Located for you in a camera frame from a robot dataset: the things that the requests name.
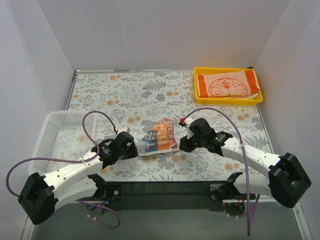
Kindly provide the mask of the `striped rabbit print towel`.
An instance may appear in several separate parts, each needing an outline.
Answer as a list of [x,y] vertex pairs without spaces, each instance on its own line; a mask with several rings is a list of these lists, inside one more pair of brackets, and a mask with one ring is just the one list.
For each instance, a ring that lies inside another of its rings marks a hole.
[[150,128],[136,144],[139,157],[178,152],[175,126],[171,119],[163,118]]

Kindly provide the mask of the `white towel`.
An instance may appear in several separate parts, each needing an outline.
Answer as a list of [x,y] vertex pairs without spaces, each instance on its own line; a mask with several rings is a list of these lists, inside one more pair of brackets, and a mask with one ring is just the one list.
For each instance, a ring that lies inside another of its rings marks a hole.
[[228,96],[229,99],[243,99],[243,100],[250,100],[250,99],[255,99],[260,92],[257,92],[255,94],[250,94],[246,96]]

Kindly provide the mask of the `orange patterned towel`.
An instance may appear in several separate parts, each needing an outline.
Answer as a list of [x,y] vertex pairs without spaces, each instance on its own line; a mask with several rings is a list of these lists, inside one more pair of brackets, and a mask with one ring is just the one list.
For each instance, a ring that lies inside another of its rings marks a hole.
[[201,98],[248,96],[261,91],[253,69],[215,74],[198,73],[196,82]]

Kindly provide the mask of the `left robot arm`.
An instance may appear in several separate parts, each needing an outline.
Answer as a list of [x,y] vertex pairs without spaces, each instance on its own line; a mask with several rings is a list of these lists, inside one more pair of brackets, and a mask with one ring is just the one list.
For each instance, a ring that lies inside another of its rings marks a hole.
[[134,137],[122,131],[114,139],[106,139],[94,146],[74,163],[44,175],[31,174],[18,202],[31,222],[39,225],[64,205],[81,199],[104,199],[108,185],[98,172],[118,160],[137,156]]

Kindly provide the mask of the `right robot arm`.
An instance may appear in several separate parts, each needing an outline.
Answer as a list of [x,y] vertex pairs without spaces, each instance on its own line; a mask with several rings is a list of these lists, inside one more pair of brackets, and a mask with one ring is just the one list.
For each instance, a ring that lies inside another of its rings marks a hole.
[[228,177],[215,193],[222,199],[235,199],[251,193],[274,198],[287,208],[293,208],[312,182],[301,163],[291,153],[278,155],[243,145],[231,134],[215,130],[204,118],[196,120],[188,117],[179,123],[187,135],[180,139],[179,148],[191,153],[197,148],[238,161],[259,172],[247,177],[243,172],[235,172]]

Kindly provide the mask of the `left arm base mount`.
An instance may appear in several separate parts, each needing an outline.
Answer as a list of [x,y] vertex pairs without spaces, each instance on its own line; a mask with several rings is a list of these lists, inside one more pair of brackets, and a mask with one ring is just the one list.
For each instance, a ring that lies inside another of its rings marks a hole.
[[[121,193],[122,193],[122,186],[119,184],[109,184],[106,187],[106,190],[102,194],[102,196],[93,196],[86,198],[84,202],[89,202],[94,205],[104,206],[108,207],[109,203],[117,202],[121,199]],[[91,205],[85,205],[86,212],[90,215],[93,215],[95,217],[101,217],[106,212],[109,212],[108,210],[97,207],[97,206],[91,206]]]

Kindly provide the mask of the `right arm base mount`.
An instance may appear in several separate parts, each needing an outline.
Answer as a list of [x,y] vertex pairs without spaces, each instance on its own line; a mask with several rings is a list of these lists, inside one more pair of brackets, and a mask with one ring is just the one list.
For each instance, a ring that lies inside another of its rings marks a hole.
[[211,200],[220,202],[222,211],[229,216],[239,217],[246,213],[247,195],[230,185],[211,184],[208,187],[208,196]]

